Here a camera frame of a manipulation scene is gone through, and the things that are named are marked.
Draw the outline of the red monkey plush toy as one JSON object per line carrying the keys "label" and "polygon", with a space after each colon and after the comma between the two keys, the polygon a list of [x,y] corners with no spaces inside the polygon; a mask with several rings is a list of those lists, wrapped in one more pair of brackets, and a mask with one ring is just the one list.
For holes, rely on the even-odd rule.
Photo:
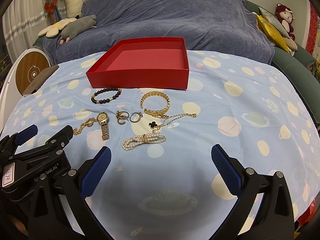
{"label": "red monkey plush toy", "polygon": [[278,3],[276,5],[275,16],[277,17],[278,21],[286,30],[288,36],[294,41],[295,40],[295,35],[293,34],[294,29],[293,29],[293,26],[291,25],[292,21],[295,18],[293,11],[289,7],[281,3]]}

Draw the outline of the blue planet print tablecloth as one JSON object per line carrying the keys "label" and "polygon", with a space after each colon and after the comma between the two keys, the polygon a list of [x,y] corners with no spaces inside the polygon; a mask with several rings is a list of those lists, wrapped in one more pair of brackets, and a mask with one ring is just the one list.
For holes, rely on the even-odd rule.
{"label": "blue planet print tablecloth", "polygon": [[[38,134],[18,151],[41,146],[61,128],[79,127],[101,112],[101,127],[85,128],[66,146],[72,168],[107,146],[111,163],[87,198],[115,239],[208,239],[236,201],[211,159],[215,144],[260,174],[283,172],[299,217],[319,193],[319,136],[289,80],[276,68],[213,51],[189,51],[186,90],[164,91],[166,118],[140,108],[146,88],[124,89],[111,103],[91,102],[86,71],[101,53],[61,63],[34,95],[14,107],[3,135],[30,125]],[[124,125],[117,111],[127,111]]]}

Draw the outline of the red cardboard box tray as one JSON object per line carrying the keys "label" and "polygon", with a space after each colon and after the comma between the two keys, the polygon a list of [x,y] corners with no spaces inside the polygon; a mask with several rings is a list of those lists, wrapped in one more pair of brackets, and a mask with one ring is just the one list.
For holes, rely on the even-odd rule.
{"label": "red cardboard box tray", "polygon": [[86,72],[92,88],[186,90],[189,62],[182,37],[121,40]]}

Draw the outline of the gold hoop earring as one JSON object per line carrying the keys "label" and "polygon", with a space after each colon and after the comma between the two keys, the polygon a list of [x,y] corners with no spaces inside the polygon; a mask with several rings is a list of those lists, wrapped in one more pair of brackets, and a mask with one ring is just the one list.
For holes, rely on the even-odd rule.
{"label": "gold hoop earring", "polygon": [[119,125],[124,125],[126,120],[129,119],[130,114],[127,111],[117,111],[116,120]]}

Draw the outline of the green sofa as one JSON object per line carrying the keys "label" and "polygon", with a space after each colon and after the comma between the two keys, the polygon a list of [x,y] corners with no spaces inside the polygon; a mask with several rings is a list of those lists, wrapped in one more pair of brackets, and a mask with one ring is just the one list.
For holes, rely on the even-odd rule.
{"label": "green sofa", "polygon": [[270,65],[280,70],[292,83],[313,123],[319,128],[319,82],[308,70],[312,63],[311,55],[301,46],[298,46],[293,56],[275,46],[274,56],[270,61]]}

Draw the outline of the blue sofa cover blanket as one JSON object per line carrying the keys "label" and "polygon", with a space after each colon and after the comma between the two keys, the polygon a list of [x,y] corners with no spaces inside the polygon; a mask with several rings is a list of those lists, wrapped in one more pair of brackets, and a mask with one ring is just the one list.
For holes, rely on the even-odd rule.
{"label": "blue sofa cover blanket", "polygon": [[95,15],[96,27],[65,44],[59,37],[43,40],[53,64],[140,37],[181,37],[188,50],[217,51],[266,64],[275,54],[245,0],[85,0],[82,15]]}

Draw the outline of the white wood exercise machine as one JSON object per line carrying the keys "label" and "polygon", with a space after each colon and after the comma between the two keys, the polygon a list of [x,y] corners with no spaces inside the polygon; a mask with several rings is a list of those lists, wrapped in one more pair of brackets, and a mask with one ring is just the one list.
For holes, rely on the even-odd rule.
{"label": "white wood exercise machine", "polygon": [[9,70],[1,90],[1,128],[4,127],[25,89],[44,69],[51,66],[40,49],[25,50]]}

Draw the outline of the red curtain tie bow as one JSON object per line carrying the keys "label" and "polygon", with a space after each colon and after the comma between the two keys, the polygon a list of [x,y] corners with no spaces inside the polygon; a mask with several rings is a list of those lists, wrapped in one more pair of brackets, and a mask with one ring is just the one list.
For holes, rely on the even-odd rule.
{"label": "red curtain tie bow", "polygon": [[56,7],[56,1],[53,1],[52,3],[45,3],[44,9],[47,11],[47,18],[54,20],[54,12]]}

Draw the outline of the flower shaped plush cushion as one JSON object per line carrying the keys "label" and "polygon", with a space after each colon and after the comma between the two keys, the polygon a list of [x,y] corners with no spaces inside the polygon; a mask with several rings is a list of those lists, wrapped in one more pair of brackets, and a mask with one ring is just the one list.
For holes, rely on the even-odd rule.
{"label": "flower shaped plush cushion", "polygon": [[60,20],[59,22],[56,22],[44,29],[42,29],[38,33],[38,37],[45,36],[47,38],[53,38],[58,35],[60,31],[62,31],[67,25],[70,23],[76,21],[76,18],[65,18],[63,20]]}

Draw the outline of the silver grey pillow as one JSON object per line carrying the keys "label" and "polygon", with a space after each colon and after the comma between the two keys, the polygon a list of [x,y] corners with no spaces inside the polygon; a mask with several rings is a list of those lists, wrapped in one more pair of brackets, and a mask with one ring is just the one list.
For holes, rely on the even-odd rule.
{"label": "silver grey pillow", "polygon": [[287,37],[290,38],[290,36],[288,35],[286,29],[283,27],[283,25],[278,21],[278,19],[276,18],[276,16],[274,16],[272,13],[270,13],[268,10],[262,8],[262,7],[258,7],[261,15],[263,16],[264,19],[266,19],[269,23],[271,23],[279,32],[283,37]]}

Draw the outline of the grey plush toy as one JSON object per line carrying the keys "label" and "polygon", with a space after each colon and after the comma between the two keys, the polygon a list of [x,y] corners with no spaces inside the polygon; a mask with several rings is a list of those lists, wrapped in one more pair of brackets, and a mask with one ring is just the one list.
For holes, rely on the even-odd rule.
{"label": "grey plush toy", "polygon": [[96,27],[96,16],[89,15],[77,19],[76,21],[70,23],[61,32],[60,44],[68,43],[73,38],[77,37],[80,33],[87,31],[88,29]]}

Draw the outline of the gold satin pillow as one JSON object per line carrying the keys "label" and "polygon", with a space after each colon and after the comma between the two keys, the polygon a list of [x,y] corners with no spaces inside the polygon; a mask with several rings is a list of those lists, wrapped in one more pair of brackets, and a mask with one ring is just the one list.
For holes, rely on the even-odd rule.
{"label": "gold satin pillow", "polygon": [[279,48],[286,51],[287,53],[291,53],[291,50],[286,45],[284,39],[277,29],[266,19],[264,19],[260,15],[255,15],[259,26],[262,28],[264,34]]}

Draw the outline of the gold wrist watch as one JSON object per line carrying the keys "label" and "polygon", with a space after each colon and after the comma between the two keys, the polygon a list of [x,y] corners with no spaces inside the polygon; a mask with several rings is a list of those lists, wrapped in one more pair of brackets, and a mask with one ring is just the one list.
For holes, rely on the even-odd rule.
{"label": "gold wrist watch", "polygon": [[97,122],[101,126],[103,141],[108,140],[110,138],[109,128],[108,128],[108,114],[105,112],[99,113],[97,116]]}

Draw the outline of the white sheer curtain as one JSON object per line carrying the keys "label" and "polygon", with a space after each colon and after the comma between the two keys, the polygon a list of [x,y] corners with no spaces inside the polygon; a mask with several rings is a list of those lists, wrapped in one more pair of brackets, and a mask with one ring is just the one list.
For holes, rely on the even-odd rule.
{"label": "white sheer curtain", "polygon": [[4,40],[12,63],[33,46],[48,26],[44,0],[13,0],[2,17]]}

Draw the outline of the gold cuff bangle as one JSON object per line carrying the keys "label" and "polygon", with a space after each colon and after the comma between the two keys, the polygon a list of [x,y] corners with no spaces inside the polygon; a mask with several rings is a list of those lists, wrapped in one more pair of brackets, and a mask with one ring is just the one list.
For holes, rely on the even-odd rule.
{"label": "gold cuff bangle", "polygon": [[143,109],[145,114],[165,119],[170,108],[170,99],[167,94],[153,90],[142,96],[140,108]]}

